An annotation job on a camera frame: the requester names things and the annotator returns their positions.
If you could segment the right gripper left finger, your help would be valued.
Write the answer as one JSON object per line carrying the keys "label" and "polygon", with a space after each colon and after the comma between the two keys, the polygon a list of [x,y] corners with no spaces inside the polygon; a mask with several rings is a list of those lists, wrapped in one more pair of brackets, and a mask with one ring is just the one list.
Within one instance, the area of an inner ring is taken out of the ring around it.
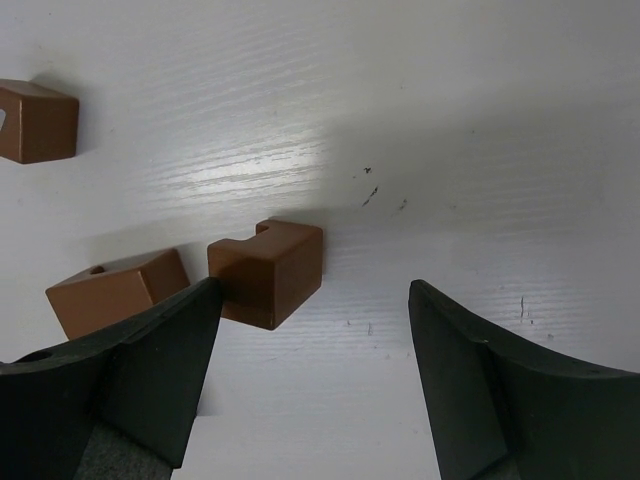
{"label": "right gripper left finger", "polygon": [[168,479],[185,457],[223,298],[208,278],[1,367],[5,479]]}

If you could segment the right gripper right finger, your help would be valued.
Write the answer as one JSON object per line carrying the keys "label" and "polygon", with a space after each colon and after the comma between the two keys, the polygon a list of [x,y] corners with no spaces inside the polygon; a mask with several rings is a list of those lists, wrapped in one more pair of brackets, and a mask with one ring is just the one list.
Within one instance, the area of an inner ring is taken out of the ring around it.
{"label": "right gripper right finger", "polygon": [[411,334],[444,479],[635,479],[639,377],[526,340],[422,280]]}

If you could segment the brown wood block long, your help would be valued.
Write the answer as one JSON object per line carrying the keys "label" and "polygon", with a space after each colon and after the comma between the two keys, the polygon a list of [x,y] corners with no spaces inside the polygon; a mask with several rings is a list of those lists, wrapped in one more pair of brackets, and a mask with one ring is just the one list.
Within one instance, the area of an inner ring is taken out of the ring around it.
{"label": "brown wood block long", "polygon": [[46,296],[73,340],[144,312],[190,286],[175,248],[94,265],[49,287]]}

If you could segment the brown wood block small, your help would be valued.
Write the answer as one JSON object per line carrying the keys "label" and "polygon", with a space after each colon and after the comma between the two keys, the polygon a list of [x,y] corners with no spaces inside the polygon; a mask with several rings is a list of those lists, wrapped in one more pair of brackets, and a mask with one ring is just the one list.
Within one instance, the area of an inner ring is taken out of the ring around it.
{"label": "brown wood block small", "polygon": [[32,82],[1,81],[1,156],[27,165],[72,158],[80,102]]}

